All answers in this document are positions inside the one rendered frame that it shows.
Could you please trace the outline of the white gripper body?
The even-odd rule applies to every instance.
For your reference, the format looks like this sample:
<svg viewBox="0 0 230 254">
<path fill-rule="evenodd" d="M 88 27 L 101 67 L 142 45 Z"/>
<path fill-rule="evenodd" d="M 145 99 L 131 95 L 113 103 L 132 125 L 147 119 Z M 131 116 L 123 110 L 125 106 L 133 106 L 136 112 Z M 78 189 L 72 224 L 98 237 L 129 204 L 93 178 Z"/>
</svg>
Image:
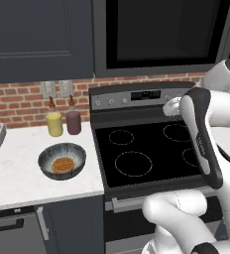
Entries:
<svg viewBox="0 0 230 254">
<path fill-rule="evenodd" d="M 164 106 L 163 111 L 166 116 L 178 116 L 180 114 L 179 104 L 181 97 L 175 97 L 169 100 Z"/>
</svg>

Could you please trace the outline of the yellow sauce bottle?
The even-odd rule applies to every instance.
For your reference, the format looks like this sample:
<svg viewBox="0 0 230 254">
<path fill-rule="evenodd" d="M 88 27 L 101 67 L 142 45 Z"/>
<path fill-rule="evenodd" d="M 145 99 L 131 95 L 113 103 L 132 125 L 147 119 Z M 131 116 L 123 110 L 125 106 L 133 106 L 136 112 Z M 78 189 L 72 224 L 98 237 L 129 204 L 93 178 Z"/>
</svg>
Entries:
<svg viewBox="0 0 230 254">
<path fill-rule="evenodd" d="M 53 98 L 50 97 L 49 112 L 46 115 L 49 133 L 52 137 L 59 137 L 62 135 L 61 114 L 57 112 L 56 105 Z"/>
</svg>

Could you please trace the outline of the dark red sauce bottle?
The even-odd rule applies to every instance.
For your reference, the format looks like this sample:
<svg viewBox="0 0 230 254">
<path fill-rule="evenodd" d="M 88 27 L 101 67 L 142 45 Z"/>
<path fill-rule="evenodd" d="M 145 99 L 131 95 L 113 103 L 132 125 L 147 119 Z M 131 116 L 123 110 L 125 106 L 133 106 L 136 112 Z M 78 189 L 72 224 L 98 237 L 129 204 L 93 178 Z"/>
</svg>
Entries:
<svg viewBox="0 0 230 254">
<path fill-rule="evenodd" d="M 65 112 L 67 132 L 70 135 L 78 135 L 81 132 L 80 113 L 76 110 L 73 97 L 69 97 L 68 110 Z"/>
</svg>

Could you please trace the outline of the grey patterned bowl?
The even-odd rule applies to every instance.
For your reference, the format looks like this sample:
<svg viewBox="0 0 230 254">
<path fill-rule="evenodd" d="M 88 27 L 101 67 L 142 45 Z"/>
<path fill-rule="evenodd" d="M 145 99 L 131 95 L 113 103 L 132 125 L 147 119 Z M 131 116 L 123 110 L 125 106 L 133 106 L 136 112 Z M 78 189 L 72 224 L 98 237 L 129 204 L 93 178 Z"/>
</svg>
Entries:
<svg viewBox="0 0 230 254">
<path fill-rule="evenodd" d="M 69 157 L 74 161 L 73 169 L 66 173 L 55 173 L 52 169 L 54 160 Z M 77 176 L 83 169 L 86 161 L 85 150 L 73 143 L 59 143 L 47 147 L 39 156 L 38 164 L 41 171 L 50 179 L 64 181 Z"/>
</svg>

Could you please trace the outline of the black stove with hob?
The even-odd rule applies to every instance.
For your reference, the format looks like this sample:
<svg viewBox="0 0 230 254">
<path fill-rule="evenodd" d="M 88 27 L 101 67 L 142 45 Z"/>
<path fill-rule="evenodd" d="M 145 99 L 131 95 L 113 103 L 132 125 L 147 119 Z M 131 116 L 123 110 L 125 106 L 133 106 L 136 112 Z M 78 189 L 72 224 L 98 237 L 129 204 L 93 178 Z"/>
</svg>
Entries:
<svg viewBox="0 0 230 254">
<path fill-rule="evenodd" d="M 190 81 L 165 81 L 89 90 L 104 202 L 206 187 L 184 122 L 163 112 L 166 95 L 171 99 L 182 96 L 192 87 Z"/>
</svg>

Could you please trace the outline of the grey wall socket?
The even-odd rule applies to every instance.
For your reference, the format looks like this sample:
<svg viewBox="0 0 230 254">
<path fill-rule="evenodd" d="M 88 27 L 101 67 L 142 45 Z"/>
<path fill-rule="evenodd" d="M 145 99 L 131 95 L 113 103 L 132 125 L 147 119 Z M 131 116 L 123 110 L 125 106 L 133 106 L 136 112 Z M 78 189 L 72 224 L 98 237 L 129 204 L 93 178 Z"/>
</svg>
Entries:
<svg viewBox="0 0 230 254">
<path fill-rule="evenodd" d="M 57 96 L 56 83 L 54 81 L 42 81 L 41 90 L 44 99 L 48 99 L 50 97 L 55 98 Z"/>
<path fill-rule="evenodd" d="M 59 84 L 59 96 L 61 98 L 69 97 L 73 95 L 73 82 L 71 80 L 60 80 Z"/>
</svg>

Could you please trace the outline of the brown round waffle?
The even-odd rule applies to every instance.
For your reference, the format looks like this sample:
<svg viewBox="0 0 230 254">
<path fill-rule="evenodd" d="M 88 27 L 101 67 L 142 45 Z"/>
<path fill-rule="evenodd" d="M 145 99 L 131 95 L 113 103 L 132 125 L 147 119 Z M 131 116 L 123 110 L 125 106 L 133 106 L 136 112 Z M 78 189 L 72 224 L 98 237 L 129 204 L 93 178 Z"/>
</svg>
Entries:
<svg viewBox="0 0 230 254">
<path fill-rule="evenodd" d="M 52 169 L 55 173 L 66 173 L 73 169 L 74 161 L 69 157 L 61 157 L 54 160 Z"/>
</svg>

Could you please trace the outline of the black oven door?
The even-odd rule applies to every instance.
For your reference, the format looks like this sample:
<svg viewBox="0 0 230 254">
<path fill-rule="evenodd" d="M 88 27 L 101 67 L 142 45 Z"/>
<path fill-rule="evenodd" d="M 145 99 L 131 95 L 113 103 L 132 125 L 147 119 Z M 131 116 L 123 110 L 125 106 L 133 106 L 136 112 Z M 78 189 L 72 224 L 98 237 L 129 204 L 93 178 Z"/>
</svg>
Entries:
<svg viewBox="0 0 230 254">
<path fill-rule="evenodd" d="M 152 238 L 155 225 L 147 221 L 142 208 L 115 213 L 111 201 L 105 202 L 104 239 L 106 254 L 141 254 Z M 207 198 L 207 210 L 201 216 L 217 240 L 227 240 L 226 227 L 216 196 Z"/>
</svg>

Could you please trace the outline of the dark grey dishwasher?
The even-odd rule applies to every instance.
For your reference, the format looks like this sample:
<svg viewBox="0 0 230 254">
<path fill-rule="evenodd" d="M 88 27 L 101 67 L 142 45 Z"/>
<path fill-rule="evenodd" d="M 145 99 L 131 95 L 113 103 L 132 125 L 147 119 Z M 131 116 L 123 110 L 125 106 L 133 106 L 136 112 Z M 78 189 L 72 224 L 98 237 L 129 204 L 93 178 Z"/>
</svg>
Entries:
<svg viewBox="0 0 230 254">
<path fill-rule="evenodd" d="M 47 254 L 35 209 L 24 206 L 0 210 L 0 226 L 24 219 L 22 228 L 0 232 L 0 254 Z"/>
</svg>

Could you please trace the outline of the dark grey base cupboard door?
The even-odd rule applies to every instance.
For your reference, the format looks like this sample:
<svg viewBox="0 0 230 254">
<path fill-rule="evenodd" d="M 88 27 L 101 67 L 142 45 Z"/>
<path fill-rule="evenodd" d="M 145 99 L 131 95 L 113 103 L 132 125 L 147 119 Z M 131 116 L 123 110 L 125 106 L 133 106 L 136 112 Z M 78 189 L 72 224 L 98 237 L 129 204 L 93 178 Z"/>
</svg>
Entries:
<svg viewBox="0 0 230 254">
<path fill-rule="evenodd" d="M 103 196 L 43 205 L 48 254 L 105 254 Z"/>
</svg>

